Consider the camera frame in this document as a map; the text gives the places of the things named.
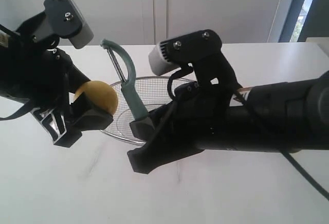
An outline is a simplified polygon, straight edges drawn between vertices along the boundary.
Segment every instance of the green peeler handle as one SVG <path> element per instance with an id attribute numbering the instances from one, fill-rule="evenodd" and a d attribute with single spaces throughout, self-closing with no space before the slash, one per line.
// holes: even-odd
<path id="1" fill-rule="evenodd" d="M 121 82 L 121 92 L 134 116 L 134 119 L 138 120 L 148 116 L 149 112 L 135 89 L 136 69 L 130 55 L 120 45 L 106 39 L 102 40 L 101 46 L 104 49 L 112 49 L 125 63 L 128 71 L 128 79 L 125 82 Z"/>

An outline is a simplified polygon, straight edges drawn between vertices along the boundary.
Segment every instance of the metal rim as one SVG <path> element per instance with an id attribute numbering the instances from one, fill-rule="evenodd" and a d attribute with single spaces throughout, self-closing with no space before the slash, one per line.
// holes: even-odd
<path id="1" fill-rule="evenodd" d="M 145 77 L 138 77 L 136 78 L 136 81 L 137 80 L 142 80 L 142 79 L 169 79 L 169 77 L 167 76 L 145 76 Z M 180 80 L 180 81 L 183 81 L 183 82 L 192 82 L 194 80 L 190 80 L 190 79 L 185 79 L 185 78 L 180 78 L 180 79 L 175 79 L 175 80 Z M 118 82 L 115 82 L 113 84 L 111 84 L 110 86 L 116 86 L 116 85 L 119 85 L 121 84 L 121 81 L 118 81 Z M 120 140 L 122 142 L 125 142 L 125 143 L 129 143 L 129 144 L 132 144 L 132 145 L 136 145 L 136 146 L 143 146 L 146 142 L 144 141 L 141 141 L 140 139 L 138 140 L 134 140 L 134 139 L 127 139 L 127 138 L 122 138 L 122 137 L 119 137 L 117 135 L 114 135 L 106 130 L 100 130 L 102 133 L 108 135 L 108 136 L 111 136 L 117 140 Z"/>

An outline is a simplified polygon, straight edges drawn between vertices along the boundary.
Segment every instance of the mesh strainer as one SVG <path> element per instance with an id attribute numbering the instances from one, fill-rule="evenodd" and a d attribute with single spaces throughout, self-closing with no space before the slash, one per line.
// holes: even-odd
<path id="1" fill-rule="evenodd" d="M 168 79 L 168 77 L 142 77 L 136 79 L 136 91 L 148 111 L 171 101 L 167 93 Z M 187 82 L 190 82 L 190 80 L 174 80 L 172 88 L 175 89 L 177 86 Z M 113 115 L 113 122 L 102 132 L 127 143 L 144 145 L 145 142 L 135 138 L 130 130 L 129 123 L 134 120 L 134 117 L 121 92 L 121 82 L 112 84 L 112 87 L 118 94 L 119 106 Z"/>

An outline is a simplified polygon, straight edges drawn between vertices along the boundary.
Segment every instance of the yellow potato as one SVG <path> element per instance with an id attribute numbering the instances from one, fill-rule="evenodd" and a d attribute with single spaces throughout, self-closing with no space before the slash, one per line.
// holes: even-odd
<path id="1" fill-rule="evenodd" d="M 118 107 L 118 96 L 115 90 L 102 81 L 89 81 L 80 86 L 74 95 L 76 100 L 81 93 L 86 96 L 99 108 L 114 115 Z"/>

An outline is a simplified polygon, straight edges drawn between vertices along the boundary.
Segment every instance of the white tabletop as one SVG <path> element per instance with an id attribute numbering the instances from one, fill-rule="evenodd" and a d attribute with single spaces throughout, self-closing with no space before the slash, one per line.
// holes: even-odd
<path id="1" fill-rule="evenodd" d="M 61 47 L 93 80 L 118 77 L 105 50 Z M 125 46 L 138 76 L 153 46 Z M 313 43 L 230 44 L 223 53 L 243 86 L 317 78 L 329 58 Z M 0 99 L 0 117 L 19 104 Z M 1 122 L 0 223 L 329 223 L 329 203 L 280 155 L 205 151 L 134 173 L 134 146 L 85 132 L 53 146 L 31 115 Z M 295 158 L 329 190 L 329 152 Z"/>

